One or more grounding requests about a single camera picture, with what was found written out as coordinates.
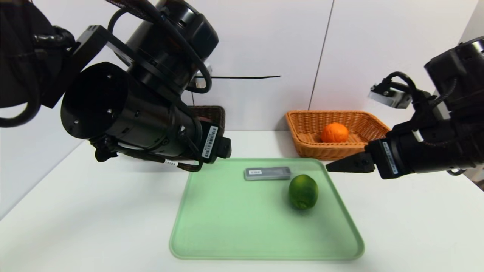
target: barcode sticker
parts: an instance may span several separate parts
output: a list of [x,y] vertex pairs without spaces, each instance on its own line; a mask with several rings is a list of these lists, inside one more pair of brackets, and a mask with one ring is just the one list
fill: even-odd
[[207,141],[205,141],[205,147],[202,151],[202,157],[210,158],[210,153],[212,152],[213,142],[215,141],[215,136],[217,136],[218,127],[211,126],[209,134],[207,135]]
[[388,146],[387,142],[383,142],[383,149],[385,150],[385,153],[387,153],[388,162],[390,163],[390,167],[392,168],[393,173],[395,175],[398,174],[395,160],[393,159],[392,152],[390,151],[390,147]]
[[262,175],[262,170],[249,170],[249,175]]
[[164,163],[167,164],[167,165],[178,166],[178,162],[174,162],[174,161],[171,161],[171,160],[168,160],[168,159],[165,159]]

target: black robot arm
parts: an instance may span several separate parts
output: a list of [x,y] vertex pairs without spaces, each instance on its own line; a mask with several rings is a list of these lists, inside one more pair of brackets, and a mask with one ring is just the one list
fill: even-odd
[[[204,61],[218,44],[205,16],[183,0],[107,0],[121,8],[109,30],[89,26],[74,40],[53,27],[27,0],[1,4],[0,107],[27,102],[18,117],[0,127],[22,125],[40,105],[53,108],[64,95],[66,131],[88,139],[103,162],[117,153],[199,171],[204,163],[231,155],[223,127],[194,116],[182,102],[187,91],[206,93],[212,80]],[[116,19],[129,12],[144,21],[127,43],[112,34]],[[129,66],[102,62],[84,69],[107,46]],[[200,71],[205,87],[189,86]],[[197,165],[174,162],[183,158]]]
[[[484,37],[433,58],[425,69],[440,96],[417,90],[408,79],[406,87],[395,85],[388,80],[392,73],[372,87],[370,97],[395,108],[408,106],[411,97],[411,120],[369,142],[364,152],[329,163],[328,171],[368,173],[376,165],[383,179],[394,179],[441,170],[462,173],[460,169],[484,163]],[[442,102],[449,119],[437,111]]]

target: wicker basket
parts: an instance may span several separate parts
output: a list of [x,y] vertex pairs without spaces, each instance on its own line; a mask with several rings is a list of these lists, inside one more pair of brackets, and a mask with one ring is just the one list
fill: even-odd
[[[362,152],[369,141],[383,138],[390,130],[374,115],[364,111],[295,110],[286,114],[292,139],[301,157],[334,161]],[[349,129],[345,143],[323,143],[321,132],[330,123]]]
[[194,116],[205,117],[212,123],[220,126],[220,129],[225,128],[225,110],[221,106],[188,106]]

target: table surface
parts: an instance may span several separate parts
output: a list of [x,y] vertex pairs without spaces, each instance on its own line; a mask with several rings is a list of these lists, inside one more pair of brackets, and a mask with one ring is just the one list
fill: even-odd
[[[227,132],[232,157],[297,157],[289,132]],[[354,261],[180,260],[168,248],[188,173],[81,144],[0,221],[2,272],[483,271],[484,193],[445,172],[330,173],[364,241]]]

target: small gray case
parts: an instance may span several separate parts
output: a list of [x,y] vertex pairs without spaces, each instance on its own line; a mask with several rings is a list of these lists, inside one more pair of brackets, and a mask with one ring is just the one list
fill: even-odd
[[247,168],[244,173],[246,181],[291,179],[291,170],[287,166],[269,168]]

